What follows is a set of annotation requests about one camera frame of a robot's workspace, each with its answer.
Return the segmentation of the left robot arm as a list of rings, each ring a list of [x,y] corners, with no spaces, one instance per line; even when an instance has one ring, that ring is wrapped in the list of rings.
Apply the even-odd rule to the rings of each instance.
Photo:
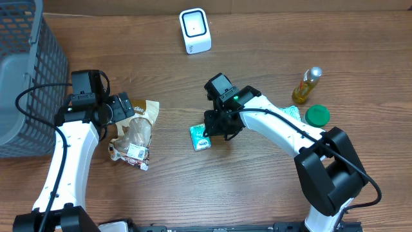
[[[31,213],[17,215],[14,231],[98,231],[86,213],[86,188],[91,158],[107,127],[133,116],[127,93],[110,94],[101,70],[71,74],[72,94],[53,122],[34,118],[55,130],[55,149],[48,176]]]

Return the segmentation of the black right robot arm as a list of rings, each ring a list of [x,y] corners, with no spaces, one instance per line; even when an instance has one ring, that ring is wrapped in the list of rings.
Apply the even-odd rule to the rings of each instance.
[[[368,183],[347,134],[305,124],[273,105],[260,91],[239,89],[222,73],[204,86],[213,109],[204,113],[206,137],[234,138],[243,128],[270,139],[291,156],[311,208],[302,231],[338,231],[345,208]]]

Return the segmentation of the teal white carton pack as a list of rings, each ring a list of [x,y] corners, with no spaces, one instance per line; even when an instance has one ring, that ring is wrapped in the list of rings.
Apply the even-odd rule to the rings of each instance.
[[[211,147],[210,138],[204,137],[205,125],[198,124],[189,128],[191,134],[192,145],[195,151],[206,150]]]

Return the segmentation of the teal white packet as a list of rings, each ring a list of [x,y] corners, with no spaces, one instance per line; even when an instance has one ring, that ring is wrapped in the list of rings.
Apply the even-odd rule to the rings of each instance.
[[[299,108],[297,106],[289,106],[287,108],[280,108],[280,110],[290,117],[289,121],[292,122],[293,124],[295,124],[297,121],[304,123],[304,121],[301,118]]]

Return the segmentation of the green white round jar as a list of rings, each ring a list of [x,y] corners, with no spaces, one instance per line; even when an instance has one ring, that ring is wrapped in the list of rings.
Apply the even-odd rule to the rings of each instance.
[[[304,115],[304,122],[316,128],[322,128],[327,125],[329,121],[329,110],[320,104],[310,107]]]

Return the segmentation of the brown Pantree snack pouch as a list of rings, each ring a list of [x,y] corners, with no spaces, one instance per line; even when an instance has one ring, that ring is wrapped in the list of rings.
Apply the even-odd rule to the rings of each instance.
[[[108,147],[111,159],[147,171],[152,127],[160,111],[160,103],[150,100],[131,100],[134,115],[116,122],[118,137],[111,139]]]

